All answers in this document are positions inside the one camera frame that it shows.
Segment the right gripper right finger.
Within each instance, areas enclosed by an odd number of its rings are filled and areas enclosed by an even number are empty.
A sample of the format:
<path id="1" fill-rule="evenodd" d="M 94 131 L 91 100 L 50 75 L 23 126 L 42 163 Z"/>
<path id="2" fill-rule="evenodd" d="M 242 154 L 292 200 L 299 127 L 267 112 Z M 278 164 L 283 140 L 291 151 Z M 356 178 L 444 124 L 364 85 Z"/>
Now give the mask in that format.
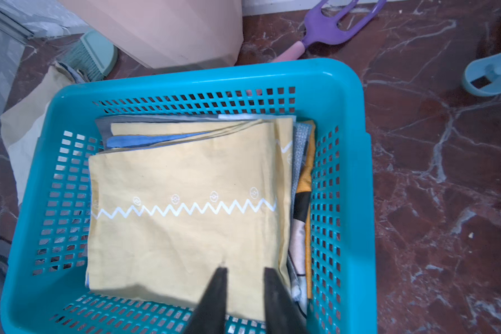
<path id="1" fill-rule="evenodd" d="M 277 272 L 264 269 L 264 314 L 267 334 L 308 333 Z"/>

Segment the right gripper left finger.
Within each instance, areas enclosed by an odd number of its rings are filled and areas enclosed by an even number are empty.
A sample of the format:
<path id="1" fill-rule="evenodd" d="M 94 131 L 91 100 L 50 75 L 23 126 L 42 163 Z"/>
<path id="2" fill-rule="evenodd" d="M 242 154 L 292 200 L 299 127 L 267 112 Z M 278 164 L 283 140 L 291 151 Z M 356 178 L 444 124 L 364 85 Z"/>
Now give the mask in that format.
<path id="1" fill-rule="evenodd" d="M 193 311 L 183 334 L 225 333 L 227 296 L 228 269 L 219 267 Z"/>

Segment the pale yellow zigzag pillowcase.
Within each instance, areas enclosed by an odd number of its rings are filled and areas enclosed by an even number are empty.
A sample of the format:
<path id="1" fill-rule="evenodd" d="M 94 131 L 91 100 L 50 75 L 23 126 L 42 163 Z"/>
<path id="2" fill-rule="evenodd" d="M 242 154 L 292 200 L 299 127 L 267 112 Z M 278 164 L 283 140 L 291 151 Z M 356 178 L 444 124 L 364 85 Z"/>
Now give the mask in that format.
<path id="1" fill-rule="evenodd" d="M 89 289 L 191 307 L 224 267 L 228 314 L 263 321 L 264 270 L 290 287 L 293 120 L 116 123 L 111 133 L 89 159 Z"/>

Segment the teal plastic basket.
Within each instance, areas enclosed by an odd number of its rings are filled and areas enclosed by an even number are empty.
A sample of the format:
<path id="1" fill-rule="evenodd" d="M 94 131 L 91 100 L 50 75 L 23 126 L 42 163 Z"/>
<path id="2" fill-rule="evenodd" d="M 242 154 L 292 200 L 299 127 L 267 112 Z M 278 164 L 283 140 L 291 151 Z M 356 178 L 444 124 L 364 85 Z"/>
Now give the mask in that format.
<path id="1" fill-rule="evenodd" d="M 96 120 L 112 115 L 298 116 L 317 125 L 310 333 L 377 332 L 371 138 L 363 87 L 328 58 L 107 80 L 63 89 L 38 140 L 1 298 L 6 333 L 181 333 L 189 308 L 97 296 L 81 282 Z"/>

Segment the plain grey pillowcase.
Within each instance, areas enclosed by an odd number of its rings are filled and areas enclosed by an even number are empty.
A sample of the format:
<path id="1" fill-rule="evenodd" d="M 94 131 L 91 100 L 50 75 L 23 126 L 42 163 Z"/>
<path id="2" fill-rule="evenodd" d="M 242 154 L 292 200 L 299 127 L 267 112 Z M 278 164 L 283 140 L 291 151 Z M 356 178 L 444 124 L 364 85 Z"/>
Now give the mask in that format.
<path id="1" fill-rule="evenodd" d="M 106 116 L 98 118 L 95 123 L 102 135 L 104 147 L 107 148 L 107 140 L 112 135 L 111 125 L 121 122 L 207 122 L 207 121 L 244 121 L 255 119 L 272 119 L 273 116 L 257 114 L 239 114 L 239 115 L 121 115 Z M 289 116 L 294 121 L 294 148 L 292 150 L 292 190 L 296 191 L 301 170 L 306 161 L 306 149 L 310 140 L 312 125 L 302 122 L 296 122 L 296 116 Z"/>

